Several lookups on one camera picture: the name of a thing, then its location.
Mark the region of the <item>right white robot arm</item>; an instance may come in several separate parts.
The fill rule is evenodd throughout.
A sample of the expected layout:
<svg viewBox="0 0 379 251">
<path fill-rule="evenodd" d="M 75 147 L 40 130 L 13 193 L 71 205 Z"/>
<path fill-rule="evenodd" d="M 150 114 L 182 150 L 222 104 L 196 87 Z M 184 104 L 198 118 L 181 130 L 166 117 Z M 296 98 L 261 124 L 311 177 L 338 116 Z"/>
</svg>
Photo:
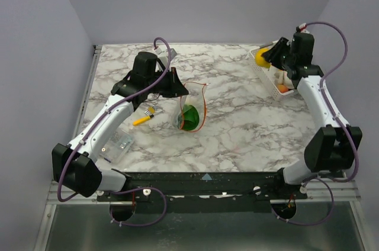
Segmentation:
<svg viewBox="0 0 379 251">
<path fill-rule="evenodd" d="M 278 198 L 287 198 L 294 185 L 314 178 L 320 172 L 332 173 L 359 168 L 358 148 L 362 139 L 359 127 L 351 126 L 334 103 L 326 85 L 326 75 L 312 63 L 314 37 L 294 33 L 291 40 L 280 38 L 261 56 L 271 66 L 283 70 L 294 89 L 303 97 L 316 126 L 316 133 L 304 156 L 282 170 L 282 179 L 272 184 Z"/>
</svg>

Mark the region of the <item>clear zip bag orange zipper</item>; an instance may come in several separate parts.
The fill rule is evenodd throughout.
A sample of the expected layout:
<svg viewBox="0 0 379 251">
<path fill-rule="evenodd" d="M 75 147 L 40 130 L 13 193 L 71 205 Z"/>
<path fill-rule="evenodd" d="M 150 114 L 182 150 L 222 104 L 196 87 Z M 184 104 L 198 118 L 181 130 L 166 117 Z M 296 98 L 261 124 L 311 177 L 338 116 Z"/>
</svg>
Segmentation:
<svg viewBox="0 0 379 251">
<path fill-rule="evenodd" d="M 171 124 L 177 130 L 195 133 L 202 129 L 207 116 L 205 92 L 208 84 L 188 81 L 184 87 L 188 95 L 179 97 Z"/>
</svg>

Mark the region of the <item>yellow round lemon toy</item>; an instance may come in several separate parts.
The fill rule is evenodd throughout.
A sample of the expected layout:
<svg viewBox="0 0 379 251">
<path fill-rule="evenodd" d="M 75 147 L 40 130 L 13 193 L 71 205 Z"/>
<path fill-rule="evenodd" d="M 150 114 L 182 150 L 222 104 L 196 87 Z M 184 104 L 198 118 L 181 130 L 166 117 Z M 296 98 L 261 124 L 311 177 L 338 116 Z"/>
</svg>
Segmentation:
<svg viewBox="0 0 379 251">
<path fill-rule="evenodd" d="M 263 58 L 263 54 L 265 52 L 267 52 L 269 50 L 269 48 L 265 47 L 265 48 L 261 48 L 259 49 L 257 52 L 256 52 L 256 55 L 255 55 L 255 63 L 259 66 L 259 67 L 262 67 L 262 68 L 267 68 L 269 69 L 271 67 L 271 64 L 269 62 L 267 62 L 264 58 Z"/>
</svg>

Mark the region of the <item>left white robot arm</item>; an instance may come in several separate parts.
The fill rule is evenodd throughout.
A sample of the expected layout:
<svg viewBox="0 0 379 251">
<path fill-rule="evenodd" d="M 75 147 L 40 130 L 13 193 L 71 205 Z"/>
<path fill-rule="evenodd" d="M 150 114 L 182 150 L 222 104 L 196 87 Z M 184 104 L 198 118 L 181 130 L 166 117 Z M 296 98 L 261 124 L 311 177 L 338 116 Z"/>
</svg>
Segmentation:
<svg viewBox="0 0 379 251">
<path fill-rule="evenodd" d="M 59 188 L 89 197 L 96 191 L 111 192 L 119 201 L 131 195 L 127 175 L 115 169 L 100 169 L 96 162 L 101 149 L 116 129 L 149 94 L 164 98 L 188 95 L 171 60 L 176 51 L 139 52 L 132 70 L 114 84 L 103 108 L 89 125 L 68 144 L 58 143 L 52 150 L 53 179 Z"/>
</svg>

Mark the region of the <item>white green bok choy toy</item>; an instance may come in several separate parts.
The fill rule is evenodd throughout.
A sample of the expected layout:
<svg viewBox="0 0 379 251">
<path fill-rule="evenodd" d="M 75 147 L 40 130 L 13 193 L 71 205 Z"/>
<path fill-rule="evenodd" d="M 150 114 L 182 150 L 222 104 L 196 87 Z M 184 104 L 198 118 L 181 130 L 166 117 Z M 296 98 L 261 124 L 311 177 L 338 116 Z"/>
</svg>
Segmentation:
<svg viewBox="0 0 379 251">
<path fill-rule="evenodd" d="M 177 120 L 179 129 L 193 131 L 200 123 L 200 115 L 195 106 L 184 104 L 182 112 L 179 113 Z"/>
</svg>

